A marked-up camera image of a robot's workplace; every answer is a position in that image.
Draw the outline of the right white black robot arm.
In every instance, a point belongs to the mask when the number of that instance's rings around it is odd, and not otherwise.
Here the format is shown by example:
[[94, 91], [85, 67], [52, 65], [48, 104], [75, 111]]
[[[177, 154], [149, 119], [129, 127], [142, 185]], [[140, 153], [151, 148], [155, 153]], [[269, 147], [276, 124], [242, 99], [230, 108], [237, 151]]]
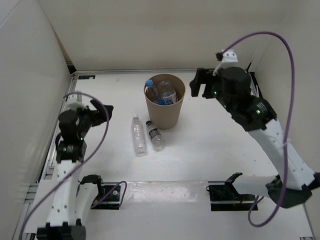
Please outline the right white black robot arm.
[[240, 67], [213, 70], [198, 68], [190, 82], [191, 96], [217, 99], [231, 118], [263, 149], [277, 170], [275, 176], [248, 176], [234, 173], [224, 182], [213, 182], [208, 190], [218, 201], [240, 200], [244, 195], [270, 198], [277, 203], [286, 182], [280, 207], [288, 209], [304, 204], [320, 186], [320, 174], [310, 169], [296, 152], [269, 102], [251, 93], [251, 76]]

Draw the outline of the white-blue label plastic bottle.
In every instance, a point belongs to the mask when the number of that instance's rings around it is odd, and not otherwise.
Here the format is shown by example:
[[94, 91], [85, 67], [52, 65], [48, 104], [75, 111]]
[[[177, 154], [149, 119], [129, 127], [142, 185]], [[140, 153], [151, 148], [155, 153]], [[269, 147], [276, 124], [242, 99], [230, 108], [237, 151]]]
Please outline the white-blue label plastic bottle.
[[158, 91], [166, 106], [173, 105], [178, 102], [175, 87], [170, 79], [160, 81], [158, 84]]

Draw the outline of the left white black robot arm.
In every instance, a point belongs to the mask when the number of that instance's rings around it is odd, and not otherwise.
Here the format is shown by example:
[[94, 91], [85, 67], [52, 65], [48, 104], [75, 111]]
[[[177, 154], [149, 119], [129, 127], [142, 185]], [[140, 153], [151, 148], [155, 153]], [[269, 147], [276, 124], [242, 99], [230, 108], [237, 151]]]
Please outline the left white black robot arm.
[[60, 141], [56, 146], [57, 180], [53, 202], [44, 226], [37, 228], [39, 240], [84, 240], [87, 236], [85, 218], [93, 200], [105, 195], [102, 178], [92, 174], [80, 180], [87, 144], [85, 136], [92, 127], [108, 122], [114, 107], [92, 99], [91, 110], [80, 102], [70, 104], [58, 116]]

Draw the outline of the blue-label blue-cap plastic bottle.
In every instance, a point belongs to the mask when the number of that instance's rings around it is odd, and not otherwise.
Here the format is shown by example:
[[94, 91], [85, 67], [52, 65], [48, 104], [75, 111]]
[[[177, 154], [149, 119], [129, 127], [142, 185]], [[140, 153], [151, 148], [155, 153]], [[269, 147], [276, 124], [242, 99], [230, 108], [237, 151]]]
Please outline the blue-label blue-cap plastic bottle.
[[154, 82], [152, 79], [149, 79], [145, 82], [146, 85], [146, 95], [148, 96], [149, 100], [157, 105], [163, 104], [163, 99], [159, 94]]

